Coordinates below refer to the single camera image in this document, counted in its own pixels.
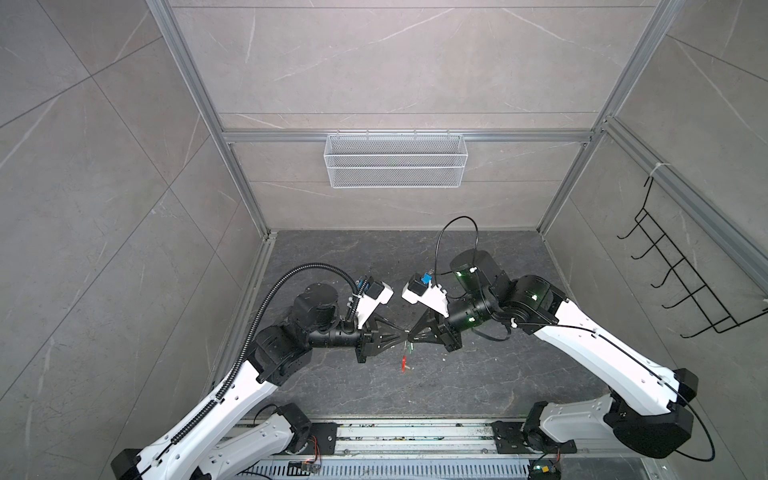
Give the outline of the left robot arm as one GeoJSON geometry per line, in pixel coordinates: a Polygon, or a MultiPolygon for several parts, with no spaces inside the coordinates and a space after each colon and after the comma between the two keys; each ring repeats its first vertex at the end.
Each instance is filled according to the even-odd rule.
{"type": "Polygon", "coordinates": [[[358,362],[398,344],[403,331],[375,310],[392,288],[363,280],[350,316],[338,311],[335,288],[317,283],[298,295],[286,318],[247,342],[223,381],[177,425],[142,449],[125,449],[111,462],[118,479],[232,479],[274,454],[314,448],[312,423],[295,404],[279,406],[261,424],[227,439],[252,408],[307,365],[316,348],[350,348],[358,362]]]}

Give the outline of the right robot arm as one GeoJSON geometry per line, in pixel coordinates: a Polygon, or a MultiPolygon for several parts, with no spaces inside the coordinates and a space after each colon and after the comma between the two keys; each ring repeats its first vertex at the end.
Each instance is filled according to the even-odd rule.
{"type": "Polygon", "coordinates": [[[566,353],[609,388],[593,400],[534,404],[521,433],[535,451],[564,452],[579,441],[614,441],[643,456],[663,459],[692,437],[697,395],[691,371],[671,370],[633,350],[600,327],[549,281],[536,275],[510,279],[491,255],[470,249],[450,263],[464,293],[449,298],[435,276],[414,275],[402,297],[426,306],[409,334],[449,352],[462,334],[487,321],[520,330],[566,353]]]}

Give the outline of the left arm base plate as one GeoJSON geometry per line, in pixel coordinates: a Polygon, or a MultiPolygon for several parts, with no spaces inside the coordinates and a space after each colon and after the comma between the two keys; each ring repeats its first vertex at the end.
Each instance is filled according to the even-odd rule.
{"type": "Polygon", "coordinates": [[[313,423],[306,434],[296,436],[282,451],[287,455],[333,455],[335,453],[339,424],[333,422],[313,423]]]}

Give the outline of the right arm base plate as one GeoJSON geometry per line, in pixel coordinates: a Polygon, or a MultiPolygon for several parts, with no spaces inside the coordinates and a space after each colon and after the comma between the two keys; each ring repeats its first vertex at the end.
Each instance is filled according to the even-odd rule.
{"type": "Polygon", "coordinates": [[[490,426],[499,454],[574,454],[578,451],[573,440],[556,442],[538,427],[528,426],[522,421],[494,421],[490,426]]]}

